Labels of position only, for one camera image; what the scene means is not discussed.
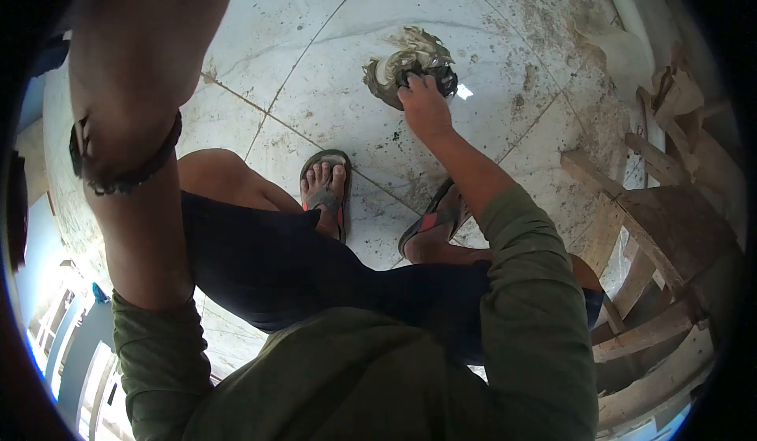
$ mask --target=hand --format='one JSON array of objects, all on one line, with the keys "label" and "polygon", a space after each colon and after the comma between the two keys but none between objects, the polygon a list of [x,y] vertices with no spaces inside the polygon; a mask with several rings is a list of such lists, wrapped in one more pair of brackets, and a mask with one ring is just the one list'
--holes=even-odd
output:
[{"label": "hand", "polygon": [[407,83],[410,87],[400,87],[397,97],[405,108],[405,119],[412,133],[423,143],[455,133],[449,107],[436,87],[436,78],[408,75]]}]

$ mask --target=black beaded bracelet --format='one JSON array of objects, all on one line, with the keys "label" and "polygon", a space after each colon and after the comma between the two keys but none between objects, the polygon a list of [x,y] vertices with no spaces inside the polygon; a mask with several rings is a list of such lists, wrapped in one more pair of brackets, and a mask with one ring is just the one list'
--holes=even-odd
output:
[{"label": "black beaded bracelet", "polygon": [[[81,178],[82,170],[87,165],[87,162],[92,160],[87,155],[87,146],[89,145],[89,137],[83,136],[84,126],[87,123],[87,117],[84,117],[81,121],[78,121],[71,128],[71,140],[68,143],[68,150],[71,153],[71,163],[73,164],[73,173]],[[129,194],[139,185],[149,180],[158,170],[163,168],[168,158],[173,152],[173,148],[176,143],[179,142],[179,136],[182,134],[182,114],[176,112],[176,118],[173,121],[173,127],[171,132],[168,133],[163,145],[160,146],[158,151],[150,157],[141,167],[137,170],[127,171],[116,175],[114,178],[92,178],[86,181],[88,187],[95,190],[95,195],[103,196],[107,194],[114,194],[116,192],[122,194]],[[78,136],[82,136],[82,148],[83,152],[80,152]]]}]

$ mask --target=sandal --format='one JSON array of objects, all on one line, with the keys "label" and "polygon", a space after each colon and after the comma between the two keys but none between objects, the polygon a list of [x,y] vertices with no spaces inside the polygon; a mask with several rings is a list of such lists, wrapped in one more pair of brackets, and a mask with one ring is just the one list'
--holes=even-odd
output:
[{"label": "sandal", "polygon": [[426,208],[423,216],[421,216],[420,219],[415,222],[415,224],[410,226],[405,231],[405,233],[402,234],[397,247],[400,251],[400,255],[403,258],[405,258],[405,244],[407,244],[407,241],[412,237],[415,237],[421,232],[425,232],[427,230],[441,226],[442,224],[451,222],[453,223],[452,232],[449,233],[449,238],[447,238],[447,241],[449,242],[455,236],[457,231],[462,227],[462,225],[468,221],[468,218],[471,217],[470,211],[467,211],[466,214],[463,215],[460,206],[454,206],[453,208],[443,209],[441,211],[436,210],[439,207],[439,202],[441,202],[441,200],[447,195],[449,189],[454,184],[455,182],[452,181],[452,178],[448,178],[446,181],[444,181],[444,183],[441,184],[439,190],[434,195],[434,198],[431,199],[431,203],[429,204],[429,207]]},{"label": "sandal", "polygon": [[345,203],[349,196],[350,190],[350,178],[352,176],[352,165],[347,154],[341,150],[324,150],[313,155],[305,162],[305,165],[300,171],[300,181],[305,179],[305,174],[313,168],[316,163],[326,162],[331,165],[332,179],[334,178],[333,170],[338,164],[345,167],[345,197],[341,199],[341,202],[336,200],[336,195],[328,188],[328,186],[319,188],[305,202],[302,203],[302,209],[307,211],[308,209],[316,209],[316,206],[324,205],[326,211],[336,218],[337,228],[339,230],[339,242],[345,243],[347,240],[347,232],[345,230]]}]

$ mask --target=olive green sleeve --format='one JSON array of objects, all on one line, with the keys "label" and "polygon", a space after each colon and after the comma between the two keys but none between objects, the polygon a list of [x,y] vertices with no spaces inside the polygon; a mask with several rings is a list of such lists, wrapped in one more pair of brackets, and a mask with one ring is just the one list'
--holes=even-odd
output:
[{"label": "olive green sleeve", "polygon": [[485,209],[481,300],[490,389],[514,439],[594,439],[597,389],[581,287],[554,223],[516,185]]},{"label": "olive green sleeve", "polygon": [[194,409],[213,389],[194,300],[173,311],[152,312],[115,293],[113,316],[134,437],[181,439]]}]

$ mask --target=dark blue pants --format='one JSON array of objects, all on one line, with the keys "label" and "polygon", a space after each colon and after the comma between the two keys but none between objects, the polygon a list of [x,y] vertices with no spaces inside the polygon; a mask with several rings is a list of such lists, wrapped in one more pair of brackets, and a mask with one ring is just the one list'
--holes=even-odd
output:
[{"label": "dark blue pants", "polygon": [[[479,304],[489,290],[489,262],[375,271],[316,231],[320,210],[292,215],[182,192],[182,212],[195,283],[261,331],[327,308],[363,308],[425,328],[459,360],[483,364]],[[592,327],[602,293],[584,293]]]}]

